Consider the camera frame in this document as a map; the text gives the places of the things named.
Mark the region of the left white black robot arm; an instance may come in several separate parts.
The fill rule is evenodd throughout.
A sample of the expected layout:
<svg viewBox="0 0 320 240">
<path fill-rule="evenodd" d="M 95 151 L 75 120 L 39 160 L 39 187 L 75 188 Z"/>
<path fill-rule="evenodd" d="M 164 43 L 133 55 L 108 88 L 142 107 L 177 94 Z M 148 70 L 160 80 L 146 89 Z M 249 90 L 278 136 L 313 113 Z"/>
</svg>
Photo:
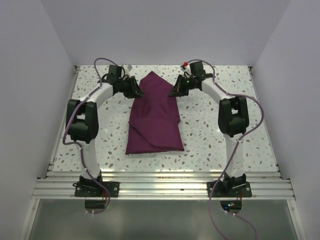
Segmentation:
<svg viewBox="0 0 320 240">
<path fill-rule="evenodd" d="M 127 99 L 143 97 L 144 93 L 136 77 L 130 75 L 122 66 L 110 65 L 108 72 L 103 76 L 96 66 L 94 70 L 99 78 L 94 89 L 79 99 L 70 99 L 67 103 L 62 143 L 65 146 L 76 145 L 79 148 L 83 170 L 79 181 L 82 185 L 87 183 L 87 192 L 96 197 L 104 190 L 95 143 L 100 129 L 98 109 L 118 93 Z"/>
</svg>

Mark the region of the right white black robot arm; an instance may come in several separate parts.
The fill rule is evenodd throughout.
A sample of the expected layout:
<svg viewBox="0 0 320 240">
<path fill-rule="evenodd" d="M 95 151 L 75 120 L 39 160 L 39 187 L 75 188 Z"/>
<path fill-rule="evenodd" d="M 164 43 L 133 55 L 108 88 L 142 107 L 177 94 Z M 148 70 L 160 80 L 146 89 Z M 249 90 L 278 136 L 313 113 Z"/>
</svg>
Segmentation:
<svg viewBox="0 0 320 240">
<path fill-rule="evenodd" d="M 215 80 L 215 69 L 207 73 L 203 61 L 193 59 L 181 65 L 183 74 L 178 75 L 169 97 L 184 97 L 189 91 L 198 89 L 218 104 L 218 128 L 225 138 L 227 164 L 223 171 L 223 192 L 235 196 L 246 184 L 243 168 L 243 147 L 241 136 L 249 127 L 249 112 L 244 96 L 227 92 Z"/>
</svg>

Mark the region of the purple cloth mat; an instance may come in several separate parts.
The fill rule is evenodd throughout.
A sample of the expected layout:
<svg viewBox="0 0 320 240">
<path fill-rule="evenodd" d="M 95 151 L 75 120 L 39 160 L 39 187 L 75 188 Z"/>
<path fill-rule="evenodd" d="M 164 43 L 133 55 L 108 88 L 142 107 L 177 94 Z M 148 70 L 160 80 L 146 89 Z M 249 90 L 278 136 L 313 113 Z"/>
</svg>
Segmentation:
<svg viewBox="0 0 320 240">
<path fill-rule="evenodd" d="M 151 71 L 139 82 L 144 96 L 133 101 L 125 153 L 148 154 L 183 151 L 177 100 L 172 84 Z"/>
</svg>

